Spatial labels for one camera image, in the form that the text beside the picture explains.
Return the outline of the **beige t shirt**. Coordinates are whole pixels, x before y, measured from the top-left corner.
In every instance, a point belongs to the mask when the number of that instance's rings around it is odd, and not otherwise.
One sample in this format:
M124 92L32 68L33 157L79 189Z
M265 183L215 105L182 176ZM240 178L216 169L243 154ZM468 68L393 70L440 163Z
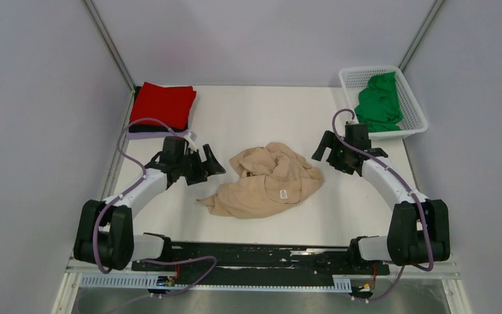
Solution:
M245 149L229 164L239 180L223 183L213 195L198 200L212 215L271 217L299 205L325 182L319 168L279 142Z

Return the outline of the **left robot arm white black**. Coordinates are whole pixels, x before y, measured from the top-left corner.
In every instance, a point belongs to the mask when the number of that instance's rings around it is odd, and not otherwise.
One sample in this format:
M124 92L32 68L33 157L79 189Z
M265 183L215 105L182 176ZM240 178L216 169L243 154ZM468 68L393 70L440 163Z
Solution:
M83 205L73 247L75 260L94 264L103 273L143 260L158 270L169 269L174 262L171 239L149 232L137 235L134 218L179 178L190 186L226 172L208 144L199 150L178 136L166 137L162 149L140 167L140 176L124 191Z

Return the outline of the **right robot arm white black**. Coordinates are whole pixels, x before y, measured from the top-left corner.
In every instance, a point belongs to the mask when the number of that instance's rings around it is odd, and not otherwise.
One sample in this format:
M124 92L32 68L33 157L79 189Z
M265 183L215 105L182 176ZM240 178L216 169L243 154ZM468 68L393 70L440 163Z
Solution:
M373 261L415 266L431 271L436 262L450 257L448 207L409 185L388 154L373 147L365 124L348 124L343 137L325 131L312 159L320 161L329 149L327 163L342 173L356 174L382 196L392 211L386 235L351 240L348 267L363 273Z

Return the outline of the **green t shirt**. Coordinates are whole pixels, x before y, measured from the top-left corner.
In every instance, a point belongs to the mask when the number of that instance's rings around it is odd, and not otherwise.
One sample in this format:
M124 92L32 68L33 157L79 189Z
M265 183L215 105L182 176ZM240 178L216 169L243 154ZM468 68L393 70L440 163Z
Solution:
M367 124L368 131L380 133L401 131L403 113L399 104L395 72L371 77L367 87L358 95L355 108L358 121Z

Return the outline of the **folded red t shirt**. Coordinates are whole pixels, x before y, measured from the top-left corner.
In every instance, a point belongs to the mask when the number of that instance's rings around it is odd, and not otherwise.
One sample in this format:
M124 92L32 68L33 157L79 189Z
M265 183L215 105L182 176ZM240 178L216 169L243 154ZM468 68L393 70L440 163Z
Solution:
M196 97L197 92L192 86L163 87L145 82L135 90L135 102L129 121L183 128L188 126Z

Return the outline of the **white plastic basket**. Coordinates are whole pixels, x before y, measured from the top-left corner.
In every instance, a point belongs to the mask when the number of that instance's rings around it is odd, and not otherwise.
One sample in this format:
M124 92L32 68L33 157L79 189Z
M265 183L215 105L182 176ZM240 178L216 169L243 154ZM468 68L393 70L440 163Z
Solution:
M385 73L395 74L395 85L399 106L403 114L402 120L397 124L397 131L384 131L370 133L370 139L383 141L389 139L404 139L416 133L427 130L427 120L418 104L405 76L398 67L392 65L374 65L363 67L349 67L339 71L346 107L354 110L359 105L359 93L368 87L371 77Z

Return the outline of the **folded black t shirt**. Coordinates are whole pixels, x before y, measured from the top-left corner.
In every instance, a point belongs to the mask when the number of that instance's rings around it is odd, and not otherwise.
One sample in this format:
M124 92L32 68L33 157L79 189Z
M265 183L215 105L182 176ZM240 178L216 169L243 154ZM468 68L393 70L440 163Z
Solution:
M135 124L128 128L130 133L182 133L188 130L188 126L168 129L165 126L153 124Z

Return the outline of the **right aluminium frame post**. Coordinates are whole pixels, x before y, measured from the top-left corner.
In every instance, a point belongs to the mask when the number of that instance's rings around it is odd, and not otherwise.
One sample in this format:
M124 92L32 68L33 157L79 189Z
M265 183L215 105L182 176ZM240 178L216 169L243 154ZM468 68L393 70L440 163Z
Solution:
M403 57L401 58L401 61L399 62L398 68L402 71L405 72L409 64L411 63L412 59L415 57L418 49L420 48L421 44L423 43L424 39L426 38L427 34L429 33L429 30L439 17L441 10L443 7L446 5L447 1L446 0L434 0L432 1L432 4L422 20L419 28L417 29L414 37L412 38L412 41L408 45L408 48L406 49Z

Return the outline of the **aluminium frame post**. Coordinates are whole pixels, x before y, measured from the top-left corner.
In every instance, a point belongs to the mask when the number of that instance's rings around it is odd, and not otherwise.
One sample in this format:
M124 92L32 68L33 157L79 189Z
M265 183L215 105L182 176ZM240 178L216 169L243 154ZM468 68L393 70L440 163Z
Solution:
M447 1L446 0L434 0L432 1L432 4L422 20L419 28L417 29L414 37L412 38L412 41L408 45L408 48L406 49L403 57L401 58L401 61L399 62L398 68L402 71L405 72L409 64L411 63L412 59L415 57L418 49L420 48L421 44L423 43L424 39L426 38L427 34L429 33L429 30L439 17L441 10L443 7L446 5Z
M110 32L106 26L104 19L102 18L97 5L92 0L81 0L81 3L85 6L88 16L92 21L96 31L98 32L102 42L104 43L107 51L109 52L110 57L112 58L117 70L119 70L125 85L131 91L132 94L135 93L135 83L134 80L129 73L128 68L126 67L125 62L123 61L115 43L110 35Z

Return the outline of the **left aluminium frame post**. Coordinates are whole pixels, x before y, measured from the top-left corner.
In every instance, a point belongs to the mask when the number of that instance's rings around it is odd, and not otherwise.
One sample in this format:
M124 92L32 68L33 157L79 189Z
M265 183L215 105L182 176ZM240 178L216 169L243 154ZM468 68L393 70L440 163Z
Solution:
M96 31L98 32L102 42L104 43L107 51L109 52L110 57L112 58L117 70L119 70L125 85L131 91L132 94L135 93L135 83L134 80L129 73L128 68L126 67L125 62L123 61L115 43L110 35L110 32L106 26L104 19L102 18L97 5L92 0L81 0L81 3L85 6L88 16L92 21Z

